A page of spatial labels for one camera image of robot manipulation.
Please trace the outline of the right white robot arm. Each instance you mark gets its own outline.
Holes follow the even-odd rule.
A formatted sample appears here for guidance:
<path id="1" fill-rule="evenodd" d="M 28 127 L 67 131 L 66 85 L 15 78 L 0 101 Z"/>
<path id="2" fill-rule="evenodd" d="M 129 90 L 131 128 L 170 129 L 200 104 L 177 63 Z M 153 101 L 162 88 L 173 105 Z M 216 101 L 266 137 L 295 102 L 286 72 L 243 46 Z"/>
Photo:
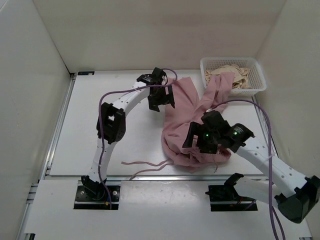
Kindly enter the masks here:
<path id="1" fill-rule="evenodd" d="M 196 146 L 201 153 L 215 154 L 219 147 L 244 158 L 266 177 L 272 185 L 251 180 L 235 173 L 225 184 L 230 200 L 240 196 L 270 203 L 289 221 L 299 224 L 320 200 L 320 179 L 307 177 L 268 152 L 254 133 L 241 123 L 230 126 L 218 111 L 204 113 L 202 123 L 191 122 L 183 148 Z"/>

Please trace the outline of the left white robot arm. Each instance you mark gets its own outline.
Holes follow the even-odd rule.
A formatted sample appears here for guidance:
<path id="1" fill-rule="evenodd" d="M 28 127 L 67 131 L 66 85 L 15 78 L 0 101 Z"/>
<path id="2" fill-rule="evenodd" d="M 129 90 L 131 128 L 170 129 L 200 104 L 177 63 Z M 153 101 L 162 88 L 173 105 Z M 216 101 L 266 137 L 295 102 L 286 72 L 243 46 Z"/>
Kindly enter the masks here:
<path id="1" fill-rule="evenodd" d="M 85 194 L 94 201 L 112 201 L 106 185 L 107 169 L 116 144 L 126 133 L 126 117 L 143 99 L 148 100 L 148 108 L 159 112 L 164 105 L 175 106 L 173 87 L 167 76 L 167 69 L 154 68 L 152 73 L 139 76 L 128 90 L 121 90 L 120 98 L 112 103 L 98 103 L 97 149 L 88 174 L 81 177 Z"/>

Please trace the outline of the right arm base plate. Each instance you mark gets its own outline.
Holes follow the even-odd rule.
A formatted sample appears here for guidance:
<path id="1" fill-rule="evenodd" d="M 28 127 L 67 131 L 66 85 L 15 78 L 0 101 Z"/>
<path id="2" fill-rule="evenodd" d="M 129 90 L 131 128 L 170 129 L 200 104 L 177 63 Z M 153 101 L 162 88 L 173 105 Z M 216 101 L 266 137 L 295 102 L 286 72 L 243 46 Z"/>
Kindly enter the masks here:
<path id="1" fill-rule="evenodd" d="M 255 212 L 256 200 L 238 195 L 225 185 L 209 185 L 205 192 L 209 196 L 211 212 Z"/>

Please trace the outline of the pink trousers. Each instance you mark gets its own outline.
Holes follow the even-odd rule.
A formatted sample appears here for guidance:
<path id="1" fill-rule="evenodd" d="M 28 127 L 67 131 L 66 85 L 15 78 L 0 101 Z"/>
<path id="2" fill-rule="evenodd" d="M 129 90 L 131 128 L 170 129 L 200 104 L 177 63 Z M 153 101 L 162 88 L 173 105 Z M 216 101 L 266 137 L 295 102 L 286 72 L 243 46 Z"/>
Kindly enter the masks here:
<path id="1" fill-rule="evenodd" d="M 173 85 L 175 108 L 165 106 L 161 145 L 166 159 L 159 163 L 146 162 L 154 171 L 172 166 L 184 172 L 194 173 L 207 167 L 225 164 L 232 156 L 229 150 L 219 146 L 216 154 L 200 153 L 198 147 L 182 148 L 191 122 L 202 123 L 204 112 L 215 108 L 223 112 L 231 92 L 229 78 L 212 79 L 203 96 L 199 97 L 190 77 L 183 77 Z"/>

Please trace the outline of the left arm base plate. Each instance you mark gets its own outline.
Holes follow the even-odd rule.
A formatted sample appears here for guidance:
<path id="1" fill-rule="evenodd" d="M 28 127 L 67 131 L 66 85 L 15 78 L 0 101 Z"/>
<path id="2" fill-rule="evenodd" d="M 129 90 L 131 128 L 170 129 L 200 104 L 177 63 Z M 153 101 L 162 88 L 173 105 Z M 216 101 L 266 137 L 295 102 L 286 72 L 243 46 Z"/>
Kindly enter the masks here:
<path id="1" fill-rule="evenodd" d="M 74 210 L 104 210 L 104 211 L 116 211 L 119 209 L 120 204 L 120 185 L 108 185 L 107 186 L 110 196 L 106 189 L 102 187 L 98 190 L 97 194 L 90 193 L 81 183 L 78 184 L 73 209 Z"/>

